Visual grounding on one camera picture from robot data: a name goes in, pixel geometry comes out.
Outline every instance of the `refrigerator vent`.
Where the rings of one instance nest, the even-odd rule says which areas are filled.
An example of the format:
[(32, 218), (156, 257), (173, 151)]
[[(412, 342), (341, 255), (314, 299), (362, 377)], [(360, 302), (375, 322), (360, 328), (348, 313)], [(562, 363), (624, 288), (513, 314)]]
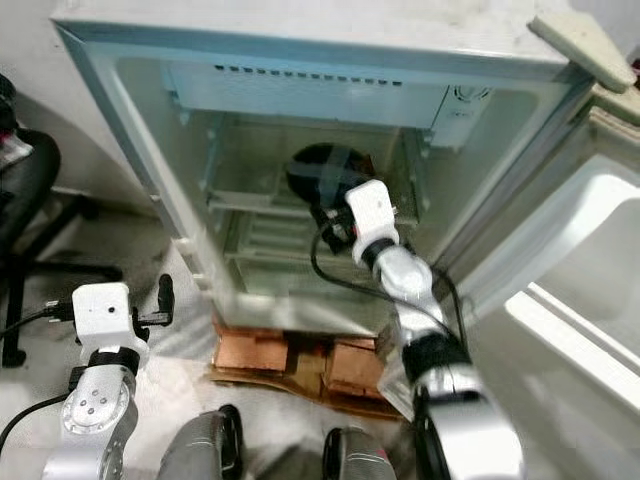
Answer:
[(345, 75), (334, 75), (327, 73), (309, 73), (309, 72), (294, 72), (291, 70), (273, 70), (267, 68), (255, 68), (255, 67), (243, 67), (238, 65), (214, 65), (215, 69), (219, 72), (230, 73), (242, 73), (248, 75), (269, 75), (272, 77), (286, 77), (286, 78), (299, 78), (299, 79), (311, 79), (321, 80), (325, 82), (351, 82), (351, 83), (364, 83), (366, 85), (380, 85), (380, 86), (392, 86), (401, 87), (402, 82), (397, 80), (386, 80), (382, 78), (363, 78), (363, 77), (349, 77)]

